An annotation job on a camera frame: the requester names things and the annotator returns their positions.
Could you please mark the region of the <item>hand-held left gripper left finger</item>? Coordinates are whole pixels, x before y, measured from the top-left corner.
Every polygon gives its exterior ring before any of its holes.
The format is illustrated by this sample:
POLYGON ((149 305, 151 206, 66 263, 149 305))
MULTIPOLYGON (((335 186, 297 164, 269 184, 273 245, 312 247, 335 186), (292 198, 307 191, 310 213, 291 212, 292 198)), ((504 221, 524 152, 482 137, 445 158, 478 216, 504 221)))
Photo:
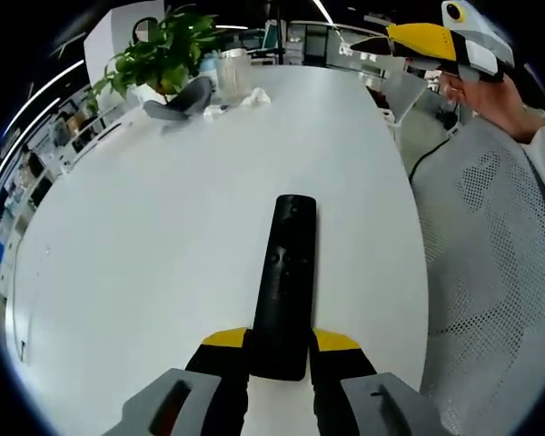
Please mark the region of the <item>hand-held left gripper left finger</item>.
POLYGON ((239 435, 248 410, 250 330, 205 338, 183 369, 172 368, 127 400, 107 435, 239 435))

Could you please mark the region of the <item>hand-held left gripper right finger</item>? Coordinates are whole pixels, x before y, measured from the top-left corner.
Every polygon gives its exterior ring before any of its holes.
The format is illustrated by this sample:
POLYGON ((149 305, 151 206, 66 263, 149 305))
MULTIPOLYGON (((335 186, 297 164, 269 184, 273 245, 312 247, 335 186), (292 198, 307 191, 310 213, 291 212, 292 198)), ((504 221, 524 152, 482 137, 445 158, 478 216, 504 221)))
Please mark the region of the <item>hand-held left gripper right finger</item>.
POLYGON ((349 336, 312 331, 313 411, 321 435, 440 435, 431 400, 390 372, 378 373, 349 336))

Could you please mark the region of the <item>person's right hand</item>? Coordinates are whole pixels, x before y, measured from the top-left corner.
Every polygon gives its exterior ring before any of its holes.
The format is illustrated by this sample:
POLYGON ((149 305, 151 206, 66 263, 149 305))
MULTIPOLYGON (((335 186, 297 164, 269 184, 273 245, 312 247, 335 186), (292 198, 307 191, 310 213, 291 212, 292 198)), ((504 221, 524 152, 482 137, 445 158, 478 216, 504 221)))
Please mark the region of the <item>person's right hand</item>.
POLYGON ((463 81, 442 73, 440 83, 448 100, 468 107, 518 143, 529 144, 539 129, 545 127, 545 116, 525 108, 516 85, 507 75, 502 82, 487 83, 463 81))

